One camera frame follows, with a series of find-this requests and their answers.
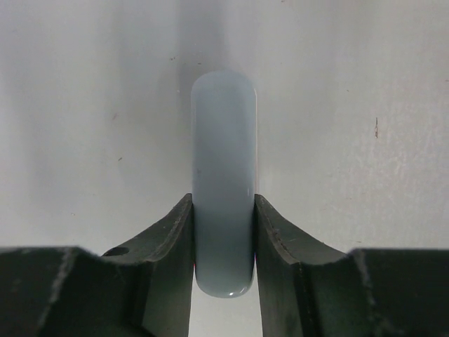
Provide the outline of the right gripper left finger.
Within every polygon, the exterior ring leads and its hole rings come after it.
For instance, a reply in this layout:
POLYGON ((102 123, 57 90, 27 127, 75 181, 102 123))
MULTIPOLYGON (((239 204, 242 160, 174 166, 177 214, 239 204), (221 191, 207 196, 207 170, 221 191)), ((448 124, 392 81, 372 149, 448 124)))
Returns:
POLYGON ((192 197, 98 256, 76 246, 1 250, 2 336, 186 336, 192 197))

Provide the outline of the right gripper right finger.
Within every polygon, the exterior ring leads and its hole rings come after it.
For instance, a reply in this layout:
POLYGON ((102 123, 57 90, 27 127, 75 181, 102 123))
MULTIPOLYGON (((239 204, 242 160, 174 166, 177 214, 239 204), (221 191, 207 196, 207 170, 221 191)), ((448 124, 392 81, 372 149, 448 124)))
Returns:
POLYGON ((447 336, 448 252, 343 253, 255 198, 264 336, 447 336))

